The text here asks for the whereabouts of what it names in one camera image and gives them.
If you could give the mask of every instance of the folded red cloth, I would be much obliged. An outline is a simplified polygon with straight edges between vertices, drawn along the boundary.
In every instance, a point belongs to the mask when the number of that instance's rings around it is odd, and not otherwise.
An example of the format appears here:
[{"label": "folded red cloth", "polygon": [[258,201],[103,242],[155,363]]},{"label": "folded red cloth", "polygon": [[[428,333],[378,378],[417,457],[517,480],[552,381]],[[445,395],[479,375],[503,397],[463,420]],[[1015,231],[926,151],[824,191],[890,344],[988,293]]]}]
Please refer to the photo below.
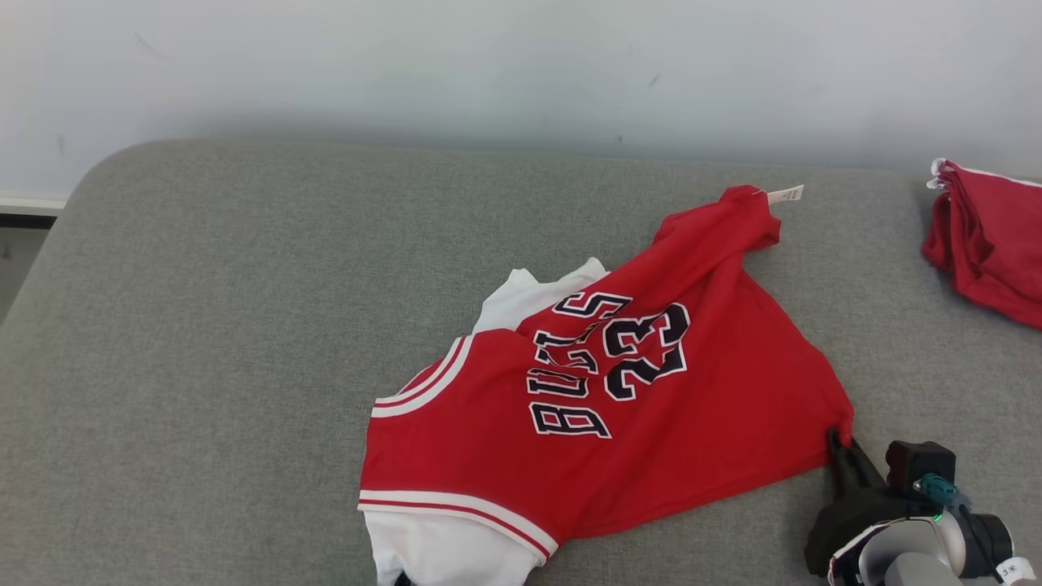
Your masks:
[{"label": "folded red cloth", "polygon": [[922,251],[968,299],[1042,328],[1042,185],[934,162]]}]

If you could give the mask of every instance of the white sleeve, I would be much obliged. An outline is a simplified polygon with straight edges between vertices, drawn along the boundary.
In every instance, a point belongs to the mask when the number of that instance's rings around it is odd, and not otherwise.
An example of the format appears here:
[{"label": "white sleeve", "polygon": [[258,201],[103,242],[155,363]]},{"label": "white sleeve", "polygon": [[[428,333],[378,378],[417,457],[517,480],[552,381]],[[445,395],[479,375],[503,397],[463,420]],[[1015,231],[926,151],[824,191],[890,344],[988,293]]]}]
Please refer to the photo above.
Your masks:
[{"label": "white sleeve", "polygon": [[517,329],[528,316],[586,289],[607,274],[600,261],[591,257],[581,267],[552,283],[540,283],[526,269],[515,269],[499,289],[481,303],[481,315],[473,334],[489,329]]}]

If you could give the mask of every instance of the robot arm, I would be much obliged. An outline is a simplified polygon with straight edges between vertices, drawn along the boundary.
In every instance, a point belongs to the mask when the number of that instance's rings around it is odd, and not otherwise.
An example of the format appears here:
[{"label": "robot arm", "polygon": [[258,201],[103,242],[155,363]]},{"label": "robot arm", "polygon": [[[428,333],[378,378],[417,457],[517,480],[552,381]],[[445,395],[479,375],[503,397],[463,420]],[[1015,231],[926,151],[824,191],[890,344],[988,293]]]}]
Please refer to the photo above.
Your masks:
[{"label": "robot arm", "polygon": [[973,514],[956,488],[950,450],[934,442],[895,441],[887,450],[890,473],[884,481],[857,441],[846,447],[833,431],[827,442],[836,499],[818,514],[808,538],[811,573],[847,586],[953,586],[959,578],[985,576],[1000,584],[1034,579],[1031,564],[1013,557],[1002,521]]}]

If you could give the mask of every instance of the gray upholstered surface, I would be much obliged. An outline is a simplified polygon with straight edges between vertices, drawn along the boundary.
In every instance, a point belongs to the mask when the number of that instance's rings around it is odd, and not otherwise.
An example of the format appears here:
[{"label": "gray upholstered surface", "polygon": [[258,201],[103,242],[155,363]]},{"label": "gray upholstered surface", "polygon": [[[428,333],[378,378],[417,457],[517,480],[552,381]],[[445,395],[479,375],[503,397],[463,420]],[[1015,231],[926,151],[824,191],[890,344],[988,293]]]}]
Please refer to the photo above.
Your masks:
[{"label": "gray upholstered surface", "polygon": [[[727,186],[805,184],[746,266],[832,360],[883,464],[959,480],[1042,565],[1042,333],[918,252],[932,194],[867,171],[221,142],[115,155],[0,327],[0,582],[367,584],[371,400],[512,268],[616,267]],[[755,357],[749,357],[750,364]],[[741,418],[741,413],[721,414]],[[796,584],[824,470],[567,544],[531,584]]]}]

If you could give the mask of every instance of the jersey armhole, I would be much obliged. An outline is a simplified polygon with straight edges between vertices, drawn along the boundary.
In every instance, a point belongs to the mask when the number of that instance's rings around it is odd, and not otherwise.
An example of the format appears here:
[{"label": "jersey armhole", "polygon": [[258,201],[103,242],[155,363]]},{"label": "jersey armhole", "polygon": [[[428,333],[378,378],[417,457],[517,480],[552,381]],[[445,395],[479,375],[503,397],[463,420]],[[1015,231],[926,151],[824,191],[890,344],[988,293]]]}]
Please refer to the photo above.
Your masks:
[{"label": "jersey armhole", "polygon": [[376,399],[373,417],[394,417],[416,411],[435,399],[463,369],[473,336],[456,338],[445,358],[413,377],[397,394]]}]

